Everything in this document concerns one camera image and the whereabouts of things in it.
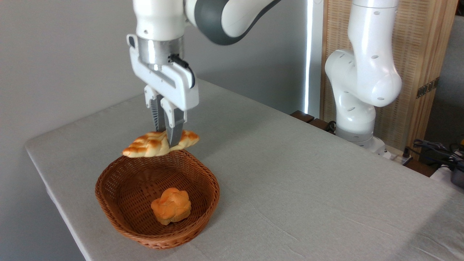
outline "bread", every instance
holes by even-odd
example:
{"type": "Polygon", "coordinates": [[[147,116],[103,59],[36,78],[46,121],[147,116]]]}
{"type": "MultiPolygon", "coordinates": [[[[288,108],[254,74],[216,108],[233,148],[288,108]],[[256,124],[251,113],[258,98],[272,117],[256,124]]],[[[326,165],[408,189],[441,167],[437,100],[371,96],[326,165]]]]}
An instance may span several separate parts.
{"type": "Polygon", "coordinates": [[[184,130],[182,131],[179,144],[170,148],[166,131],[152,131],[135,139],[129,147],[122,151],[122,154],[129,158],[163,156],[171,151],[183,150],[193,146],[199,140],[200,137],[193,131],[184,130]]]}
{"type": "Polygon", "coordinates": [[[190,215],[192,209],[187,191],[169,188],[163,192],[161,198],[151,202],[151,209],[156,219],[163,225],[179,222],[190,215]]]}

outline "wall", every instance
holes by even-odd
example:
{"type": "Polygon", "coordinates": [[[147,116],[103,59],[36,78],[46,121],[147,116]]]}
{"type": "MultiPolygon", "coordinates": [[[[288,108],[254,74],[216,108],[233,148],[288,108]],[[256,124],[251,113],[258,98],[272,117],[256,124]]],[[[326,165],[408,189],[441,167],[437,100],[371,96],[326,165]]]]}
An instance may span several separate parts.
{"type": "MultiPolygon", "coordinates": [[[[306,5],[280,2],[230,47],[190,27],[186,58],[203,79],[301,109],[306,5]]],[[[142,92],[125,44],[134,31],[127,0],[0,1],[0,260],[83,259],[24,143],[142,92]]]]}
{"type": "Polygon", "coordinates": [[[464,17],[456,16],[425,139],[445,145],[464,139],[464,17]]]}

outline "light strip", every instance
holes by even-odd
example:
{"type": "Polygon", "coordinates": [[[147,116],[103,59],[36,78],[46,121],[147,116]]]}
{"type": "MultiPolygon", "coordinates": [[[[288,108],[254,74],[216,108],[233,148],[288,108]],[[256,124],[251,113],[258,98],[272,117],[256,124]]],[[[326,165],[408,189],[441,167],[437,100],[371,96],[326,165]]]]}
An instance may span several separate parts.
{"type": "Polygon", "coordinates": [[[311,62],[311,41],[313,34],[313,0],[308,0],[308,28],[306,37],[306,77],[305,77],[305,90],[304,90],[304,113],[309,111],[309,65],[311,62]]]}

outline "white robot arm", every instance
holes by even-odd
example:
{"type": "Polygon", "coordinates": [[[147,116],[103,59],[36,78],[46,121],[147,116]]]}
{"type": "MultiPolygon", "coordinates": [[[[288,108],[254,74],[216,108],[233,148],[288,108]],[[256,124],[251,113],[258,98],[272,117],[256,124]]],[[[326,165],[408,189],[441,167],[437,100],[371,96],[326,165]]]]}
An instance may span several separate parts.
{"type": "Polygon", "coordinates": [[[240,41],[280,0],[133,0],[136,35],[127,36],[134,73],[143,80],[145,100],[157,131],[167,130],[169,145],[179,143],[187,110],[198,105],[198,84],[182,60],[188,22],[212,42],[240,41]]]}
{"type": "Polygon", "coordinates": [[[325,65],[335,97],[337,136],[385,157],[385,144],[373,136],[374,106],[392,103],[401,90],[392,54],[398,2],[353,0],[348,23],[353,51],[337,50],[325,65]]]}

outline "woven basket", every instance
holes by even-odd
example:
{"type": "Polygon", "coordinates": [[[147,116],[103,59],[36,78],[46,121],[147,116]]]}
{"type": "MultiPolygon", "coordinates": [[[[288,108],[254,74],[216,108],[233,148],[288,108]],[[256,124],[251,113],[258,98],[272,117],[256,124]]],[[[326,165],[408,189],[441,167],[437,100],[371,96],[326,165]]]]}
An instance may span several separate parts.
{"type": "Polygon", "coordinates": [[[216,177],[186,150],[161,157],[112,162],[100,175],[95,195],[111,224],[123,236],[155,249],[177,247],[206,226],[219,201],[216,177]],[[186,190],[192,203],[188,218],[161,225],[150,204],[168,188],[186,190]]]}

